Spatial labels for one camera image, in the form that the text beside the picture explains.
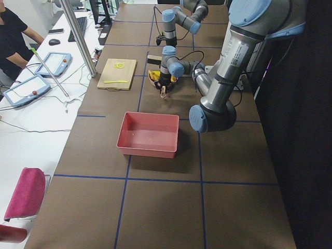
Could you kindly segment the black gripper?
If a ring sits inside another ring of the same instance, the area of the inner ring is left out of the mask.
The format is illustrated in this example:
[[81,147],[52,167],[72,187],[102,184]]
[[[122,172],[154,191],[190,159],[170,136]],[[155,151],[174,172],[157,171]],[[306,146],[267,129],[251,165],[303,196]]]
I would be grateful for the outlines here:
[[172,91],[176,84],[176,78],[171,78],[170,81],[167,81],[165,79],[159,79],[158,81],[153,81],[153,86],[155,86],[156,89],[160,90],[162,87],[165,87],[166,91]]
[[166,45],[169,44],[169,39],[166,38],[164,35],[158,35],[156,37],[156,45],[160,46],[162,42],[165,42]]

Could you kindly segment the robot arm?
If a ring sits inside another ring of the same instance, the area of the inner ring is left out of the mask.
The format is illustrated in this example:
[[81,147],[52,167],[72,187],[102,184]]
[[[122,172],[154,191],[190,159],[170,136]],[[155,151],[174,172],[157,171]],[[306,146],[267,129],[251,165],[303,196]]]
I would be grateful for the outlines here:
[[180,5],[162,12],[165,41],[160,63],[160,77],[155,87],[165,95],[172,78],[190,75],[202,98],[189,111],[192,128],[200,133],[231,128],[237,118],[229,97],[247,67],[254,49],[264,40],[293,37],[303,32],[306,1],[232,1],[229,8],[229,36],[222,53],[210,72],[199,62],[188,62],[176,55],[176,27],[196,34],[208,15],[205,1],[181,1]]
[[164,10],[161,13],[164,31],[156,37],[157,46],[164,40],[167,46],[176,47],[177,24],[191,34],[197,34],[201,26],[201,21],[209,13],[209,8],[205,1],[180,1],[180,5],[190,10],[192,16],[187,16],[179,6]]

